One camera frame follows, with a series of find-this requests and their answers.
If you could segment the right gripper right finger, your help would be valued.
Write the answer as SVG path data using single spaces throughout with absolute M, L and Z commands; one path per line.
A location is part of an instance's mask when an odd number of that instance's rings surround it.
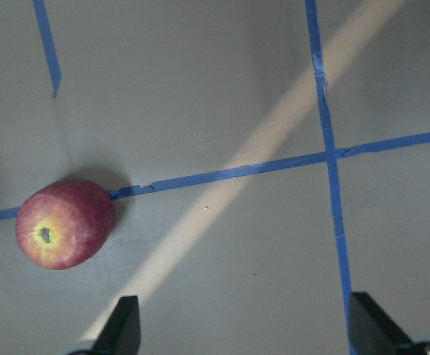
M 420 354 L 416 344 L 366 292 L 349 297 L 348 338 L 356 354 Z

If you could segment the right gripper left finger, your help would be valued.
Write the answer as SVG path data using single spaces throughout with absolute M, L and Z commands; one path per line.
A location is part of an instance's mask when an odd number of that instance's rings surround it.
M 123 296 L 91 348 L 92 354 L 136 355 L 141 346 L 138 297 Z

